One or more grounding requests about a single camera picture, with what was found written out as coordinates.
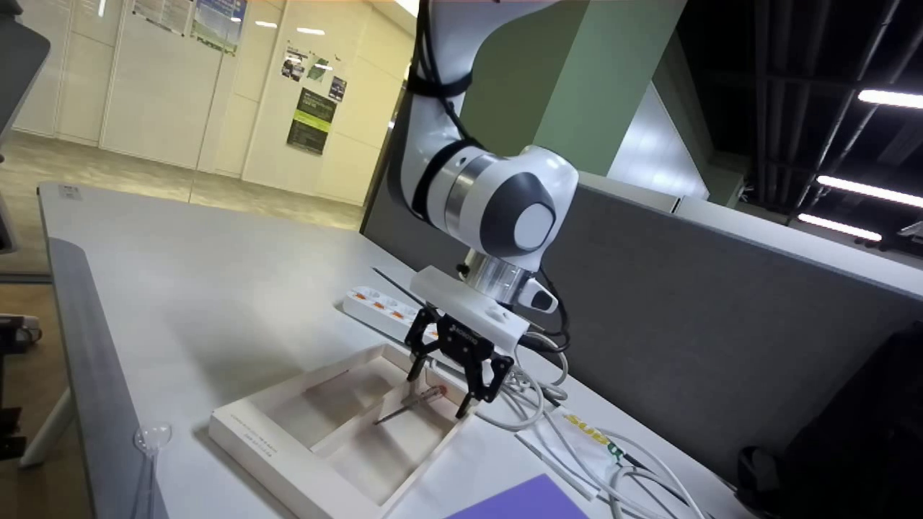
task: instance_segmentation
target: white wall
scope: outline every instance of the white wall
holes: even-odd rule
[[[645,87],[643,99],[604,176],[622,183],[668,193],[676,199],[708,195],[653,84]]]
[[[13,130],[363,202],[410,62],[407,30],[365,0],[250,0],[231,58],[149,25],[130,6],[105,0],[100,16],[97,0],[23,6],[20,23],[45,35],[50,53]],[[288,46],[330,58],[330,72],[348,79],[323,154],[286,143],[300,92],[275,72]]]

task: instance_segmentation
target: white table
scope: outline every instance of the white table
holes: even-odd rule
[[[384,336],[335,300],[355,284],[391,291],[371,268],[395,280],[410,280],[410,268],[359,234],[95,186],[42,183],[39,206],[95,512],[120,519],[137,502],[179,519],[286,512],[211,443],[208,414],[376,346]],[[584,420],[665,458],[705,512],[749,516],[705,467],[583,384],[568,391]],[[176,430],[156,483],[131,443],[137,422]],[[516,438],[472,420],[391,516],[447,516],[538,471],[551,470]],[[609,516],[558,486],[588,516]]]

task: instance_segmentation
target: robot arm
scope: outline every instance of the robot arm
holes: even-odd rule
[[[476,399],[495,396],[512,369],[508,352],[526,332],[526,320],[511,304],[557,309],[557,296],[534,274],[571,206],[578,176],[551,149],[525,146],[511,159],[486,153],[466,134],[459,110],[486,35],[551,3],[420,0],[417,9],[415,61],[397,121],[402,149],[389,172],[397,172],[407,206],[470,254],[462,280],[434,268],[411,280],[411,291],[430,304],[407,336],[415,353],[410,381],[437,347],[463,369],[466,396]]]

